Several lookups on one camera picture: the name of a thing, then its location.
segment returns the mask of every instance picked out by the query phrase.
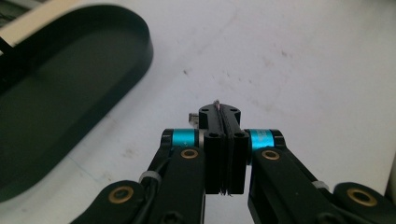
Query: black cable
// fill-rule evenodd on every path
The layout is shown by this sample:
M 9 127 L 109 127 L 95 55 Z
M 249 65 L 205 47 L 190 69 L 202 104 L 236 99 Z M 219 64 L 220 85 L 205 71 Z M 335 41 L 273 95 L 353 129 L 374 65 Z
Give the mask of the black cable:
M 140 208 L 137 215 L 134 217 L 133 224 L 144 224 L 147 223 L 149 217 L 149 210 L 154 202 L 155 195 L 158 191 L 158 181 L 154 178 L 150 179 L 150 185 L 148 188 L 148 194 L 146 196 L 146 203 Z
M 153 171 L 160 174 L 163 171 L 163 169 L 166 168 L 166 165 L 168 164 L 169 161 L 170 159 L 164 160 Z M 149 217 L 149 211 L 151 209 L 151 206 L 153 205 L 158 189 L 160 188 L 160 183 L 158 182 L 158 180 L 149 176 L 146 176 L 142 179 L 141 185 L 146 191 L 146 202 L 134 217 L 134 220 L 132 222 L 133 224 L 147 223 L 147 219 Z

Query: cable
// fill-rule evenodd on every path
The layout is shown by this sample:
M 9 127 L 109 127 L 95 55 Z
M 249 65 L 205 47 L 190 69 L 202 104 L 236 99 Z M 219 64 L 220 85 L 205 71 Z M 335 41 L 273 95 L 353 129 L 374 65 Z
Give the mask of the cable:
M 153 172 L 160 174 L 162 170 L 166 167 L 170 159 L 166 159 L 163 162 L 161 162 Z M 134 220 L 132 221 L 133 224 L 144 224 L 147 223 L 147 219 L 149 217 L 149 210 L 151 209 L 151 206 L 153 205 L 155 196 L 157 195 L 157 192 L 160 188 L 160 181 L 158 178 L 155 178 L 150 175 L 146 175 L 141 179 L 141 185 L 146 191 L 146 202 L 145 204 L 140 208 L 139 212 L 136 214 L 134 217 Z
M 139 183 L 142 183 L 142 180 L 144 178 L 146 178 L 146 177 L 156 179 L 158 181 L 158 185 L 161 185 L 161 181 L 163 180 L 163 178 L 157 172 L 155 172 L 155 171 L 146 171 L 140 176 Z

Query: white tabletop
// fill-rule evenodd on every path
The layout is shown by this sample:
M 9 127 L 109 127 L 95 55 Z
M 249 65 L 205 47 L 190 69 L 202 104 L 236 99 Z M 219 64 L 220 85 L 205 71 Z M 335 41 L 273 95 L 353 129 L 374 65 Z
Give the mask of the white tabletop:
M 98 2 L 147 22 L 152 65 L 43 180 L 0 203 L 0 223 L 72 221 L 108 184 L 137 181 L 162 131 L 189 128 L 189 112 L 216 99 L 242 111 L 244 129 L 279 129 L 331 189 L 353 181 L 384 193 L 396 149 L 396 2 L 73 0 L 62 10 Z M 252 223 L 247 201 L 208 195 L 205 222 Z

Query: white cable tie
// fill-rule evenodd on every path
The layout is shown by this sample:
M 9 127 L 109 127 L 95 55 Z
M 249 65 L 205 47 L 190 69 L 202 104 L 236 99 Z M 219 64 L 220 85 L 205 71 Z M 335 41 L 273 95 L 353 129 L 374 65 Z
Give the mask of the white cable tie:
M 157 172 L 155 172 L 155 171 L 146 171 L 140 176 L 139 183 L 142 183 L 142 180 L 145 177 L 151 177 L 151 178 L 156 179 L 158 181 L 158 185 L 161 185 L 161 181 L 163 180 L 161 178 L 161 176 Z
M 327 186 L 326 183 L 324 183 L 323 181 L 317 180 L 312 182 L 312 184 L 315 186 L 315 188 L 317 189 L 326 189 L 329 190 L 329 186 Z

